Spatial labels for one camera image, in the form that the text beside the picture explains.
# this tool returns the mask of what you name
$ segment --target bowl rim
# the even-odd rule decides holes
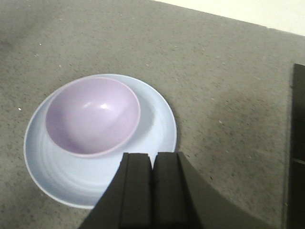
[[[132,131],[119,144],[115,145],[112,148],[104,150],[104,151],[99,151],[99,152],[96,152],[96,153],[87,153],[87,154],[81,153],[80,154],[80,153],[75,153],[75,152],[72,152],[72,151],[67,150],[65,148],[62,148],[61,146],[59,146],[57,143],[55,143],[53,141],[53,139],[49,135],[49,132],[48,132],[48,129],[47,129],[46,119],[47,119],[47,114],[48,114],[49,108],[50,108],[52,102],[57,98],[57,96],[59,96],[66,88],[70,87],[71,85],[73,85],[75,83],[78,83],[78,82],[81,82],[81,81],[90,80],[90,79],[106,79],[106,80],[111,80],[111,81],[115,81],[115,82],[123,85],[124,87],[126,87],[132,93],[132,95],[134,96],[134,98],[135,98],[135,100],[137,102],[138,114],[137,114],[136,124],[134,125]],[[76,79],[76,80],[73,80],[71,82],[68,82],[68,83],[64,84],[63,86],[61,86],[60,88],[58,88],[57,90],[55,90],[53,96],[51,97],[51,99],[49,100],[49,102],[47,104],[47,108],[45,110],[45,114],[44,114],[44,118],[43,119],[44,119],[44,129],[45,129],[45,132],[47,134],[47,137],[57,148],[60,148],[64,152],[66,152],[66,153],[68,153],[70,155],[73,155],[73,156],[82,157],[82,158],[92,158],[92,157],[97,157],[97,156],[101,156],[101,155],[110,153],[110,152],[120,148],[125,143],[127,143],[128,140],[133,136],[134,132],[136,131],[136,129],[137,129],[138,125],[139,125],[139,122],[140,122],[140,118],[141,118],[141,106],[140,106],[140,102],[139,102],[138,96],[136,95],[136,93],[129,86],[127,86],[123,82],[121,82],[119,80],[116,80],[116,79],[113,79],[111,77],[98,76],[98,75],[89,75],[89,76],[85,76],[85,77],[82,77],[80,79]]]

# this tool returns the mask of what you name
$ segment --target black object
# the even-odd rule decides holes
[[[182,152],[123,155],[79,229],[271,229],[222,197]]]
[[[305,66],[294,65],[287,228],[305,228]]]
[[[151,163],[147,154],[123,154],[112,182],[79,229],[149,229]]]

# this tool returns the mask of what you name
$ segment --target plate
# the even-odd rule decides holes
[[[24,158],[37,186],[65,205],[92,209],[111,183],[124,152],[148,153],[153,164],[158,152],[174,152],[177,129],[166,100],[148,84],[124,75],[98,74],[128,85],[137,95],[141,118],[132,138],[120,149],[98,158],[80,158],[56,147],[47,137],[44,113],[53,92],[33,114],[24,137]]]

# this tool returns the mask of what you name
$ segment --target bowl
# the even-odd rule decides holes
[[[126,143],[140,120],[140,103],[127,85],[107,77],[84,77],[51,99],[45,127],[51,141],[75,156],[109,153]]]

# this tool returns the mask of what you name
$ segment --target white wall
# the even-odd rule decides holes
[[[305,36],[305,0],[157,0]]]

